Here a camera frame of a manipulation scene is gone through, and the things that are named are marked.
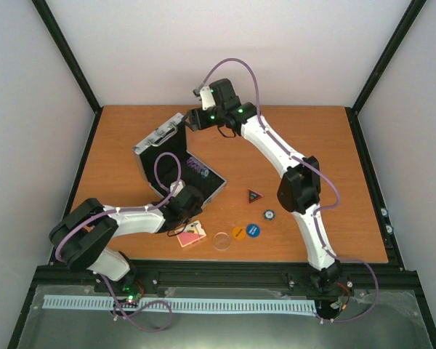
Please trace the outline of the purple poker chip stack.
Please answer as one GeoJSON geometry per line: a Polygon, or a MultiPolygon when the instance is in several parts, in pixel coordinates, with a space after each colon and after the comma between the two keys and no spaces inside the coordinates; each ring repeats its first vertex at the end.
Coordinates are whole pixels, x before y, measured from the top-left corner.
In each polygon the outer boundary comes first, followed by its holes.
{"type": "Polygon", "coordinates": [[[195,172],[197,173],[202,173],[205,169],[206,166],[200,162],[197,158],[195,157],[190,157],[187,161],[186,164],[193,169],[195,172]]]}

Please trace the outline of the blue green chip stack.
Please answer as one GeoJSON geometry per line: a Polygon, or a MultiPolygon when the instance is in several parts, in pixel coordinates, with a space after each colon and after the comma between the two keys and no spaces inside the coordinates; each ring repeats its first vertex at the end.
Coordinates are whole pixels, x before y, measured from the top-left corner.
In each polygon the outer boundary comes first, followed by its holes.
{"type": "Polygon", "coordinates": [[[200,175],[202,176],[202,178],[207,178],[209,176],[209,170],[208,169],[202,169],[200,171],[200,175]]]}
{"type": "Polygon", "coordinates": [[[275,218],[275,212],[273,210],[271,210],[271,209],[266,209],[264,211],[263,215],[264,215],[264,218],[266,220],[273,220],[275,218]]]}

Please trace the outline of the aluminium poker case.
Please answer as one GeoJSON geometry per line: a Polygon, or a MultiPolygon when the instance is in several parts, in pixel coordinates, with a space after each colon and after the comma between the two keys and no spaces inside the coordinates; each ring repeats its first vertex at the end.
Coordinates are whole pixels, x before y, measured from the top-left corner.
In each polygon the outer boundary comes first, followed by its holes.
{"type": "Polygon", "coordinates": [[[207,205],[226,186],[226,179],[202,162],[187,149],[187,132],[181,113],[173,115],[133,148],[134,157],[144,179],[159,195],[166,196],[170,185],[182,180],[203,195],[207,205]],[[209,176],[202,176],[191,169],[186,161],[197,158],[209,170],[209,176]]]}

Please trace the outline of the triangular all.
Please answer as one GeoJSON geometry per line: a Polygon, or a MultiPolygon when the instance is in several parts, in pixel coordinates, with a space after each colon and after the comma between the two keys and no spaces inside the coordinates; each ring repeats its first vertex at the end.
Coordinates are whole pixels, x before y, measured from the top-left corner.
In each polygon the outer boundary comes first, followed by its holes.
{"type": "Polygon", "coordinates": [[[252,204],[255,201],[262,199],[264,197],[264,195],[259,193],[258,191],[255,191],[255,190],[248,188],[247,189],[247,197],[248,197],[248,203],[252,204]]]}

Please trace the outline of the pink yellow card deck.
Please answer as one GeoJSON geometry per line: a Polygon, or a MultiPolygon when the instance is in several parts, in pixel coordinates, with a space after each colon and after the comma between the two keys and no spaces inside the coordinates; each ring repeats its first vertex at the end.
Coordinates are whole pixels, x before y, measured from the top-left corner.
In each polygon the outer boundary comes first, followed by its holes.
{"type": "Polygon", "coordinates": [[[200,241],[202,238],[206,237],[206,232],[202,227],[199,220],[193,221],[187,224],[185,227],[180,228],[175,231],[175,236],[182,248],[190,246],[195,242],[200,241]]]}

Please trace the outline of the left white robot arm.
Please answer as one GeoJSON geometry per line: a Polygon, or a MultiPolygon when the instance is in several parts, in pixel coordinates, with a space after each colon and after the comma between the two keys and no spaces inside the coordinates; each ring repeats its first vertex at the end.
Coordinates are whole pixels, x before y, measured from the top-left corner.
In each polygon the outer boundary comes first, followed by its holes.
{"type": "Polygon", "coordinates": [[[88,198],[64,217],[50,232],[56,260],[73,272],[90,270],[110,279],[118,291],[135,288],[137,275],[128,259],[108,248],[119,236],[135,233],[166,233],[200,214],[203,195],[191,185],[159,202],[137,207],[103,206],[88,198]]]}

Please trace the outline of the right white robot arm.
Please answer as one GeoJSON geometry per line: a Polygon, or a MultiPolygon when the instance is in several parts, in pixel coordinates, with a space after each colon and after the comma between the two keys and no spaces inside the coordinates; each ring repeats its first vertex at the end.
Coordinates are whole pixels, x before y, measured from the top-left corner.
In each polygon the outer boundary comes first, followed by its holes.
{"type": "Polygon", "coordinates": [[[294,216],[312,269],[310,283],[320,293],[327,292],[342,276],[340,261],[332,248],[321,212],[321,181],[318,160],[293,149],[269,125],[258,103],[242,103],[229,79],[201,84],[193,94],[201,106],[187,113],[191,130],[209,127],[230,129],[250,142],[274,166],[280,176],[277,199],[294,216]]]}

